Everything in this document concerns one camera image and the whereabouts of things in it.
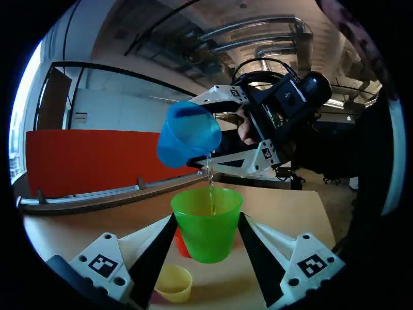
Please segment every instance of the window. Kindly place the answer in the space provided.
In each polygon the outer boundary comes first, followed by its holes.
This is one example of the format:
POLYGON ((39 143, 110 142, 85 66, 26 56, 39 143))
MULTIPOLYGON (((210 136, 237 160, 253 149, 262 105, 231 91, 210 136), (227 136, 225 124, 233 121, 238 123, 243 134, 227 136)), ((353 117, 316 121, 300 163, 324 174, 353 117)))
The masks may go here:
POLYGON ((20 80, 19 88, 14 99, 13 111, 11 113, 10 131, 9 131, 9 165, 10 177, 15 177, 23 170, 23 159, 21 149, 19 149, 19 139, 23 138, 22 121, 23 112, 27 102, 27 96, 36 71, 40 65, 40 48, 41 43, 37 46, 31 56, 26 69, 24 70, 22 79, 20 80))

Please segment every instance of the orange wall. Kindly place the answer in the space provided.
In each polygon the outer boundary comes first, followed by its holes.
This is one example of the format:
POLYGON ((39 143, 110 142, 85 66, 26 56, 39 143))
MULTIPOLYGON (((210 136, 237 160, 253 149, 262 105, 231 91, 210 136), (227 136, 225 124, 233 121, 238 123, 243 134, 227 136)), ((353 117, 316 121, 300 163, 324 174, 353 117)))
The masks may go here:
POLYGON ((168 168, 156 156, 159 133, 114 130, 38 130, 26 135, 30 190, 59 197, 127 187, 196 173, 168 168))

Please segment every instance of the desk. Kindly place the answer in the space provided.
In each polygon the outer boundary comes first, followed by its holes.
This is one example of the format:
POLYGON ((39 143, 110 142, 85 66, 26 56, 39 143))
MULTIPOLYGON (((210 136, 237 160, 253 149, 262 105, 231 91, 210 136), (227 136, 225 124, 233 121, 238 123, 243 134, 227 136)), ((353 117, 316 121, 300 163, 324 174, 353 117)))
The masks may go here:
MULTIPOLYGON (((24 225, 39 255, 47 260, 55 254, 67 261, 73 259, 102 233, 108 231, 122 238, 171 213, 170 200, 189 188, 207 186, 193 184, 157 197, 90 213, 63 216, 25 216, 24 225)), ((284 234, 296 237, 313 233, 327 247, 335 244, 323 204, 316 192, 252 188, 215 183, 238 191, 244 203, 242 211, 255 220, 284 234)), ((156 297, 151 309, 261 309, 264 299, 237 234, 231 254, 216 264, 201 264, 181 257, 174 244, 165 262, 178 264, 192 274, 194 287, 187 303, 163 304, 156 297)))

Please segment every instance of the green cup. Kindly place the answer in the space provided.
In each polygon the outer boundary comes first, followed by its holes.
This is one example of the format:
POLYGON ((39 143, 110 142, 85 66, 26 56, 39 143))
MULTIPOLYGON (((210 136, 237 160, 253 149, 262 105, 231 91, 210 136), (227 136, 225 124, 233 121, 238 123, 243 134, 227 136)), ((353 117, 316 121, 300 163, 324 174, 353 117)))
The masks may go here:
POLYGON ((208 188, 184 191, 171 201, 188 252, 207 264, 222 261, 231 252, 242 205, 236 191, 213 188, 212 194, 215 215, 208 188))

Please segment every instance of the ceiling pipe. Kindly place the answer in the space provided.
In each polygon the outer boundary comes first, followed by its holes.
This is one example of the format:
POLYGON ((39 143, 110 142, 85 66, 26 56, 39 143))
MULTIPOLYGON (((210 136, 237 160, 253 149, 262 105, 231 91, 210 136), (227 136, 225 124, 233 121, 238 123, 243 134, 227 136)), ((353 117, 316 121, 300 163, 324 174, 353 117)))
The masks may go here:
MULTIPOLYGON (((256 50, 255 57, 270 57, 274 55, 292 55, 297 53, 297 48, 294 44, 282 44, 279 46, 270 46, 256 50)), ((261 68, 264 71, 271 71, 271 66, 266 60, 261 61, 261 68)))
POLYGON ((304 29, 305 27, 305 23, 295 16, 263 17, 240 21, 231 25, 223 26, 221 28, 212 30, 204 35, 199 36, 198 39, 201 41, 206 41, 221 34, 229 33, 243 28, 264 25, 267 23, 294 23, 298 29, 304 29))
POLYGON ((270 54, 282 54, 291 55, 296 54, 297 48, 294 44, 280 44, 278 46, 263 47, 260 50, 256 50, 256 57, 266 57, 270 54))
POLYGON ((248 39, 244 39, 240 41, 230 42, 226 45, 213 48, 210 50, 210 52, 212 54, 218 54, 218 53, 227 52, 227 51, 230 51, 236 48, 246 47, 249 45, 274 43, 274 42, 287 42, 287 41, 292 41, 295 37, 296 35, 292 33, 258 36, 258 37, 248 38, 248 39))

